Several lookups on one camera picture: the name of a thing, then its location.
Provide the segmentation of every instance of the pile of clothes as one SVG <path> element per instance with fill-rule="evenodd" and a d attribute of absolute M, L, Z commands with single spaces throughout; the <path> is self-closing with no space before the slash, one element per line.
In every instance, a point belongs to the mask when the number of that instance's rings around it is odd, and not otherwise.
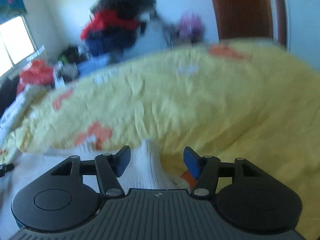
<path fill-rule="evenodd" d="M 82 30 L 80 38 L 95 57 L 113 51 L 122 53 L 135 44 L 138 27 L 145 28 L 138 15 L 154 10 L 155 4 L 156 0 L 99 0 L 91 9 L 94 19 Z"/>

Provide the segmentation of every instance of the round black cover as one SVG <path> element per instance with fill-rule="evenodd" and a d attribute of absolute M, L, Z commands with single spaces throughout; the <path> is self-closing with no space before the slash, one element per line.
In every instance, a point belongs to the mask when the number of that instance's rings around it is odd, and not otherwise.
<path fill-rule="evenodd" d="M 100 205 L 98 194 L 80 182 L 66 181 L 65 176 L 54 176 L 22 189 L 12 201 L 17 222 L 31 230 L 56 232 L 81 225 L 94 216 Z"/>
<path fill-rule="evenodd" d="M 245 178 L 216 196 L 220 214 L 236 227 L 274 234 L 295 229 L 302 211 L 299 196 L 278 181 Z"/>

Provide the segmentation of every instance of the red bag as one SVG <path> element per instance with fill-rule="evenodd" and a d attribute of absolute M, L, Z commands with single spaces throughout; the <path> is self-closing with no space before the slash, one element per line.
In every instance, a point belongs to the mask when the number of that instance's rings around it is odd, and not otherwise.
<path fill-rule="evenodd" d="M 17 95 L 27 84 L 49 85 L 54 83 L 53 68 L 48 67 L 44 60 L 33 60 L 20 74 L 20 83 L 17 86 Z"/>

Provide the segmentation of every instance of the curtain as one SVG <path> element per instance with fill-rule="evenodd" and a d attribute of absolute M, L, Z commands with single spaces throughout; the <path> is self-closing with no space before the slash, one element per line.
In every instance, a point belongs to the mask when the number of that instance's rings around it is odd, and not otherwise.
<path fill-rule="evenodd" d="M 0 0 L 0 24 L 27 14 L 23 0 Z"/>

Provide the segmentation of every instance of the ribbed gray panel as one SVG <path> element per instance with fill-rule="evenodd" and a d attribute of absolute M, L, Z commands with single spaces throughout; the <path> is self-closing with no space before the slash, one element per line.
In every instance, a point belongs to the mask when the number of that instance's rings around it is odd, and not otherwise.
<path fill-rule="evenodd" d="M 65 233 L 43 234 L 20 230 L 11 240 L 302 240 L 290 231 L 274 236 L 242 232 L 227 224 L 207 201 L 187 192 L 132 190 L 109 200 L 85 225 Z"/>

